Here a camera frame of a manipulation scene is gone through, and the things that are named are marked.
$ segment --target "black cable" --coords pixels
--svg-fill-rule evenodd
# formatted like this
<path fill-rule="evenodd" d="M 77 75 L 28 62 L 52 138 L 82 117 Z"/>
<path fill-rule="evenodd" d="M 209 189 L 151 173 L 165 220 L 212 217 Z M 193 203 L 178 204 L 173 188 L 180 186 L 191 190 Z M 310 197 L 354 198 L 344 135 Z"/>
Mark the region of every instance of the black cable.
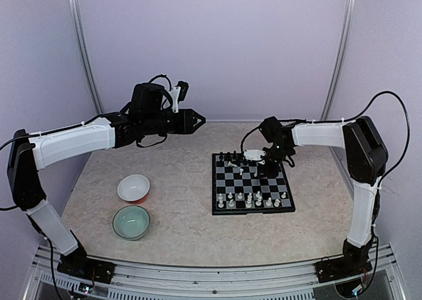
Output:
<path fill-rule="evenodd" d="M 381 179 L 380 179 L 380 181 L 378 182 L 378 186 L 381 184 L 381 181 L 385 178 L 385 177 L 387 177 L 387 175 L 389 174 L 389 173 L 391 173 L 393 170 L 395 170 L 396 168 L 397 168 L 397 166 L 399 166 L 400 165 L 400 163 L 402 162 L 402 160 L 403 160 L 403 158 L 404 158 L 404 156 L 406 155 L 406 153 L 407 153 L 407 149 L 409 148 L 409 142 L 410 142 L 410 121 L 409 121 L 409 115 L 407 114 L 407 109 L 406 109 L 406 106 L 404 105 L 404 103 L 403 103 L 403 101 L 402 101 L 402 99 L 400 99 L 400 97 L 399 96 L 397 96 L 396 95 L 396 97 L 397 97 L 397 99 L 400 101 L 400 104 L 402 105 L 402 107 L 403 107 L 403 112 L 404 112 L 404 116 L 406 117 L 406 125 L 407 125 L 407 137 L 406 137 L 406 143 L 405 143 L 405 145 L 404 145 L 404 149 L 403 149 L 403 152 L 402 152 L 402 155 L 400 156 L 400 158 L 399 158 L 399 160 L 384 174 L 384 175 L 382 175 L 382 177 L 381 177 Z"/>
<path fill-rule="evenodd" d="M 170 79 L 167 77 L 167 75 L 157 75 L 157 76 L 155 76 L 155 77 L 151 78 L 151 80 L 150 80 L 150 81 L 148 81 L 148 82 L 149 82 L 149 83 L 151 83 L 151 82 L 153 82 L 154 80 L 156 80 L 156 79 L 158 79 L 158 78 L 164 78 L 164 79 L 166 79 L 166 80 L 168 81 L 168 83 L 169 83 L 169 92 L 170 92 L 170 91 L 171 91 L 171 89 L 172 89 L 173 87 L 171 86 L 171 81 L 170 81 Z M 161 105 L 161 108 L 163 108 L 163 107 L 164 107 L 164 105 L 166 104 L 166 102 L 167 102 L 167 99 L 164 99 L 163 104 Z"/>
<path fill-rule="evenodd" d="M 95 117 L 93 117 L 93 118 L 91 118 L 91 119 L 87 120 L 87 122 L 84 122 L 84 124 L 83 124 L 83 125 L 90 124 L 91 122 L 95 121 L 97 118 L 99 118 L 99 117 L 101 117 L 101 116 L 103 116 L 103 115 L 102 115 L 102 114 L 100 114 L 100 115 L 96 115 Z M 63 132 L 63 131 L 68 131 L 68 130 L 75 129 L 75 128 L 77 128 L 77 127 L 81 127 L 81 126 L 82 126 L 82 123 L 75 124 L 75 125 L 71 125 L 70 127 L 62 127 L 62 128 L 60 128 L 60 129 L 55 129 L 55 130 L 51 130 L 51 131 L 42 132 L 42 133 L 41 133 L 41 136 L 45 136 L 45 135 L 48 135 L 48 134 L 53 134 L 53 133 L 58 133 L 58 132 Z"/>
<path fill-rule="evenodd" d="M 159 141 L 159 142 L 157 142 L 157 143 L 153 143 L 153 144 L 151 144 L 151 145 L 147 145 L 147 146 L 143 146 L 143 145 L 141 145 L 141 144 L 140 144 L 140 142 L 136 142 L 136 146 L 138 146 L 139 148 L 148 148 L 148 147 L 153 147 L 153 146 L 155 146 L 155 145 L 159 145 L 159 144 L 161 144 L 161 143 L 164 143 L 164 142 L 167 140 L 167 137 L 168 137 L 168 135 L 165 135 L 165 137 L 164 137 L 161 141 Z"/>
<path fill-rule="evenodd" d="M 51 266 L 51 277 L 53 278 L 53 285 L 54 285 L 54 289 L 55 292 L 57 294 L 57 296 L 59 297 L 60 300 L 63 300 L 63 298 L 61 297 L 60 293 L 59 293 L 59 289 L 57 288 L 57 283 L 55 281 L 55 275 L 54 275 L 54 250 L 53 250 L 53 243 L 50 241 L 49 238 L 47 238 L 48 243 L 50 244 L 50 266 Z"/>
<path fill-rule="evenodd" d="M 84 125 L 87 125 L 87 124 L 93 122 L 94 120 L 96 120 L 97 118 L 99 118 L 101 116 L 102 115 L 96 115 L 95 117 L 89 119 L 87 122 L 84 122 Z M 79 123 L 79 124 L 76 124 L 76 125 L 72 125 L 70 127 L 63 127 L 61 129 L 56 129 L 56 130 L 52 130 L 52 131 L 46 131 L 46 132 L 42 132 L 41 133 L 41 136 L 45 136 L 45 135 L 52 134 L 52 133 L 63 132 L 63 131 L 67 131 L 67 130 L 70 130 L 70 129 L 75 129 L 75 128 L 81 127 L 81 126 L 82 126 L 82 123 Z M 4 147 L 6 147 L 7 145 L 9 145 L 10 143 L 13 143 L 16 140 L 21 140 L 21 139 L 30 138 L 30 137 L 37 137 L 37 136 L 40 136 L 40 135 L 39 134 L 27 134 L 27 135 L 23 135 L 23 136 L 14 137 L 14 138 L 8 140 L 3 145 L 1 145 L 0 146 L 0 151 L 2 151 L 2 149 L 4 149 Z M 8 208 L 0 208 L 0 212 L 2 212 L 2 211 L 10 211 L 10 210 L 14 210 L 16 208 L 18 208 L 18 206 L 10 206 Z"/>
<path fill-rule="evenodd" d="M 372 272 L 371 280 L 369 280 L 369 283 L 365 286 L 365 289 L 361 293 L 358 293 L 357 294 L 358 296 L 361 296 L 362 294 L 364 294 L 369 289 L 369 286 L 372 284 L 372 281 L 374 280 L 375 272 L 377 271 L 377 265 L 378 265 L 378 249 L 379 249 L 379 246 L 380 246 L 380 239 L 378 238 L 378 236 L 375 235 L 374 232 L 373 232 L 373 236 L 377 240 L 377 249 L 375 250 L 375 265 L 374 265 L 374 270 Z"/>
<path fill-rule="evenodd" d="M 283 119 L 283 120 L 278 120 L 279 122 L 298 122 L 298 123 L 306 123 L 307 121 L 304 119 Z M 248 133 L 246 133 L 246 135 L 242 138 L 242 141 L 240 142 L 240 153 L 243 154 L 243 145 L 245 143 L 246 138 L 251 135 L 252 133 L 254 133 L 257 129 L 259 129 L 259 126 L 255 127 L 254 129 L 252 129 L 251 131 L 249 131 Z"/>
<path fill-rule="evenodd" d="M 243 144 L 245 143 L 246 138 L 254 133 L 257 129 L 259 129 L 259 126 L 255 127 L 254 129 L 250 130 L 246 135 L 242 138 L 242 141 L 240 142 L 240 153 L 243 154 Z"/>
<path fill-rule="evenodd" d="M 0 208 L 0 211 L 10 211 L 16 209 L 18 206 L 10 206 L 8 208 Z"/>
<path fill-rule="evenodd" d="M 369 107 L 372 105 L 372 103 L 379 96 L 382 96 L 384 94 L 390 94 L 390 95 L 394 96 L 400 102 L 403 109 L 406 110 L 406 107 L 403 103 L 403 100 L 397 95 L 397 93 L 395 93 L 393 91 L 385 90 L 385 91 L 381 91 L 378 94 L 376 94 L 375 96 L 373 96 L 372 99 L 370 100 L 370 102 L 367 104 L 367 106 L 360 113 L 355 115 L 354 117 L 350 117 L 349 119 L 344 119 L 344 120 L 306 121 L 306 123 L 341 123 L 341 122 L 350 122 L 350 121 L 356 120 L 358 117 L 362 116 L 369 109 Z"/>

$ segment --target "marble tabletop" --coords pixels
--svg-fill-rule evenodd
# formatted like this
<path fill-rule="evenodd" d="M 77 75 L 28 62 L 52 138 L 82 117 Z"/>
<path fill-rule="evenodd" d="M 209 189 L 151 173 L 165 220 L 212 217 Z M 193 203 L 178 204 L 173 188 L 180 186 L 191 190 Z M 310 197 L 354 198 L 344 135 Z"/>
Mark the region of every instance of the marble tabletop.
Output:
<path fill-rule="evenodd" d="M 91 154 L 65 207 L 63 219 L 88 254 L 117 260 L 181 266 L 280 264 L 340 254 L 352 200 L 328 148 L 296 148 L 285 165 L 296 211 L 212 215 L 211 154 L 239 151 L 257 123 L 207 123 L 193 135 L 170 135 L 152 148 L 135 145 Z M 147 145 L 156 139 L 147 137 Z M 268 146 L 259 132 L 245 148 Z M 151 183 L 141 204 L 151 216 L 148 233 L 125 241 L 112 228 L 127 203 L 117 196 L 122 178 L 139 173 Z"/>

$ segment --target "white wall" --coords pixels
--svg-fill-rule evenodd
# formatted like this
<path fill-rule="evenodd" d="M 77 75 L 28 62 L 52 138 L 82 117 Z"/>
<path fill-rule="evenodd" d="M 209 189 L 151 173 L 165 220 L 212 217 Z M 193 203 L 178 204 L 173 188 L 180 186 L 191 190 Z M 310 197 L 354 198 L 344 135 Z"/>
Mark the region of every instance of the white wall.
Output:
<path fill-rule="evenodd" d="M 94 115 L 67 0 L 0 0 L 0 144 L 18 129 L 45 131 Z M 13 201 L 0 153 L 0 206 Z M 59 211 L 86 156 L 40 173 Z M 0 212 L 0 298 L 19 299 L 40 236 L 20 210 Z"/>
<path fill-rule="evenodd" d="M 393 90 L 405 101 L 411 142 L 402 165 L 383 183 L 377 233 L 391 242 L 411 299 L 422 292 L 422 2 L 357 0 L 345 65 L 330 118 L 360 112 L 372 96 Z M 390 153 L 400 156 L 406 137 L 400 105 L 380 98 L 369 110 Z"/>
<path fill-rule="evenodd" d="M 208 120 L 319 118 L 346 0 L 79 0 L 106 111 L 156 74 Z"/>

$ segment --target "white robotic arm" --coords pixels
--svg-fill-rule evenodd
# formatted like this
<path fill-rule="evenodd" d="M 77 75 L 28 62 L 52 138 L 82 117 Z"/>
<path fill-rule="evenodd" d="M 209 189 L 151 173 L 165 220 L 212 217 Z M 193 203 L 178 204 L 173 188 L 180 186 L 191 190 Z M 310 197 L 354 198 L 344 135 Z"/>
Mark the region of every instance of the white robotic arm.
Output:
<path fill-rule="evenodd" d="M 388 159 L 385 145 L 371 119 L 360 117 L 349 122 L 299 122 L 283 126 L 275 117 L 270 117 L 258 129 L 272 146 L 263 150 L 246 150 L 243 155 L 260 164 L 258 174 L 261 176 L 275 176 L 280 162 L 294 167 L 291 157 L 296 146 L 330 146 L 346 150 L 353 181 L 353 214 L 344 242 L 344 256 L 340 260 L 318 262 L 316 269 L 320 282 L 371 270 L 368 251 L 373 242 L 372 226 L 379 210 L 379 183 Z"/>
<path fill-rule="evenodd" d="M 296 125 L 292 129 L 293 141 L 296 146 L 330 146 L 346 148 L 343 126 L 348 123 L 310 123 Z M 353 246 L 362 247 L 372 237 L 371 224 L 378 191 L 378 180 L 373 185 L 360 183 L 352 178 L 353 182 L 353 214 L 347 241 Z"/>
<path fill-rule="evenodd" d="M 188 84 L 179 82 L 171 93 L 163 86 L 144 83 L 135 86 L 132 101 L 120 112 L 108 113 L 70 127 L 48 132 L 15 133 L 9 157 L 8 178 L 13 200 L 32 225 L 54 243 L 61 253 L 58 271 L 79 278 L 110 283 L 114 265 L 86 257 L 83 246 L 69 231 L 47 201 L 38 171 L 51 164 L 95 150 L 120 148 L 140 142 L 146 135 L 193 134 L 205 118 L 191 109 L 179 109 Z M 163 108 L 162 100 L 170 106 Z"/>

